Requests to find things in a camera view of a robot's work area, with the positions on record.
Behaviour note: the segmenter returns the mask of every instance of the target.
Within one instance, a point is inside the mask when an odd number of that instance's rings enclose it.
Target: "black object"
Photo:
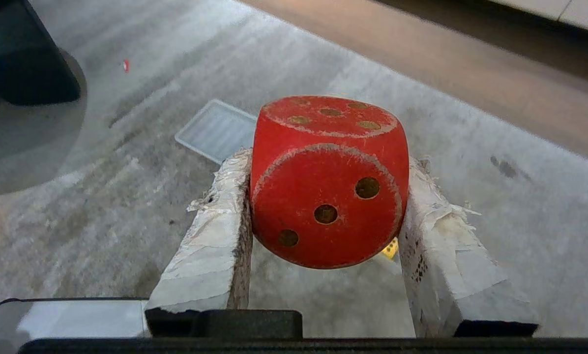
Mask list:
[[[209,310],[177,314],[146,310],[154,337],[302,339],[303,317],[298,311]]]
[[[0,0],[0,97],[14,105],[80,98],[80,86],[27,0]]]
[[[588,354],[588,340],[501,338],[393,340],[35,340],[19,354]]]

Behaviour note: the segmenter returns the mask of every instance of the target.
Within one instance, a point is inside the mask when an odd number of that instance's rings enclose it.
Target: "gray carpet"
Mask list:
[[[0,144],[0,300],[148,296],[217,170],[174,133],[213,98],[256,114],[331,93],[394,112],[449,200],[483,213],[470,221],[540,334],[588,336],[587,160],[231,0],[31,3],[86,94],[0,103],[0,142],[16,142]],[[376,262],[314,271],[259,246],[253,257],[251,305],[298,309],[307,336],[411,333],[401,278]]]

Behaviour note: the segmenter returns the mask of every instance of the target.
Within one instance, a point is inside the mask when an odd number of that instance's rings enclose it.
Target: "red die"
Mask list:
[[[323,96],[268,103],[254,140],[254,231],[297,265],[363,262],[398,233],[408,159],[401,124],[379,107]]]

